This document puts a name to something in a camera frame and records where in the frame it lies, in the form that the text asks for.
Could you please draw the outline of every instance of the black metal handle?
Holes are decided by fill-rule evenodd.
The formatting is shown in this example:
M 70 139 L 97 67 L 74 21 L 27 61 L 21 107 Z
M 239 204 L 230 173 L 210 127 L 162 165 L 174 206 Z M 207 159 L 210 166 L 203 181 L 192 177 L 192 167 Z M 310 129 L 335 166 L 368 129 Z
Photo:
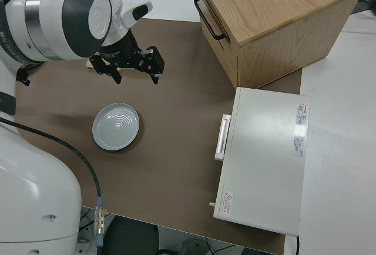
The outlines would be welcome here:
M 214 39 L 218 40 L 218 41 L 219 41 L 220 39 L 224 39 L 224 38 L 226 37 L 226 34 L 225 34 L 225 33 L 223 33 L 223 34 L 221 34 L 221 35 L 216 35 L 216 33 L 214 33 L 212 26 L 210 26 L 209 22 L 207 21 L 207 19 L 206 19 L 205 16 L 204 16 L 204 13 L 203 13 L 202 10 L 200 9 L 199 5 L 197 4 L 199 1 L 201 1 L 201 0 L 194 0 L 194 5 L 195 5 L 197 11 L 199 12 L 199 14 L 200 14 L 202 20 L 204 21 L 205 25 L 207 26 L 207 29 L 209 30 L 211 36 L 212 36 Z

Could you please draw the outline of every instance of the brown mat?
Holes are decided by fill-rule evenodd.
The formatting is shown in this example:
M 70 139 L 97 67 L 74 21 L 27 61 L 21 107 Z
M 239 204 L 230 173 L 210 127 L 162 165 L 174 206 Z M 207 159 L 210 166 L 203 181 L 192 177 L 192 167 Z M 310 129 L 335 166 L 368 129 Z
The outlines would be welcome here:
M 97 172 L 111 213 L 187 231 L 269 253 L 283 253 L 284 236 L 213 218 L 221 162 L 214 151 L 223 113 L 231 114 L 235 90 L 202 34 L 200 24 L 143 19 L 133 29 L 143 49 L 156 45 L 166 66 L 159 84 L 136 70 L 122 83 L 97 75 L 86 61 L 49 62 L 17 86 L 17 121 L 76 146 Z M 265 87 L 297 93 L 300 72 Z M 140 117 L 127 148 L 96 145 L 92 123 L 105 106 L 123 102 Z M 93 180 L 61 145 L 24 133 L 31 143 L 68 165 L 79 180 L 82 204 L 95 206 Z

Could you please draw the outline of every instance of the wooden drawer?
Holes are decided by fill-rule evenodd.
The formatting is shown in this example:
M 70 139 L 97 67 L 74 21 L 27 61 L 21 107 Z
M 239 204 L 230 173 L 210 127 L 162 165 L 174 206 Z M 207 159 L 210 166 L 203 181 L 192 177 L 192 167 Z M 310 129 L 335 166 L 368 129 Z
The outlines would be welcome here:
M 210 28 L 212 28 L 215 35 L 224 35 L 225 38 L 217 40 L 213 38 L 208 26 L 204 21 L 201 21 L 202 30 L 207 38 L 211 48 L 216 54 L 224 71 L 229 77 L 234 87 L 238 85 L 238 67 L 237 67 L 237 44 L 233 36 L 228 32 L 228 29 L 218 19 L 218 16 L 213 9 L 210 0 L 201 0 L 197 2 L 199 9 L 207 20 Z
M 260 88 L 326 57 L 356 2 L 199 0 L 196 7 L 234 87 Z

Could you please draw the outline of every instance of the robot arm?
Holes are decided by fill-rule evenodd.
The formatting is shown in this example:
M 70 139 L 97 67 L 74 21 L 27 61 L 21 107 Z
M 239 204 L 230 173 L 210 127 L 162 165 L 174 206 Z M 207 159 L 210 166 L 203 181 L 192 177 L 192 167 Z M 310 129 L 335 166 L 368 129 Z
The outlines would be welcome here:
M 141 51 L 130 31 L 151 9 L 149 0 L 0 0 L 0 118 L 14 120 L 21 63 L 90 58 L 117 83 L 116 67 L 136 68 L 157 83 L 163 59 L 155 47 Z M 73 254 L 81 205 L 75 176 L 3 123 L 0 140 L 0 199 L 7 211 L 0 254 Z M 103 211 L 98 214 L 100 233 Z
M 22 63 L 94 55 L 97 73 L 112 75 L 117 83 L 119 67 L 146 72 L 157 83 L 162 57 L 155 47 L 142 52 L 129 29 L 151 10 L 149 0 L 9 0 L 2 29 L 8 28 L 6 40 L 15 48 L 2 47 Z

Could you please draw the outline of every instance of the label sticker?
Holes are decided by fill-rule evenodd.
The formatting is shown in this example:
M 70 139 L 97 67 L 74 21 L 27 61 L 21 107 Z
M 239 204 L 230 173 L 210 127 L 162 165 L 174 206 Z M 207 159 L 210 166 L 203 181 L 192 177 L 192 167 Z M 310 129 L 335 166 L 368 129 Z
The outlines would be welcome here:
M 222 214 L 229 215 L 231 213 L 231 206 L 234 198 L 234 193 L 224 192 L 223 193 L 223 205 L 222 205 Z
M 294 154 L 299 157 L 304 156 L 307 134 L 308 106 L 304 103 L 298 105 L 296 111 L 296 122 L 294 131 Z

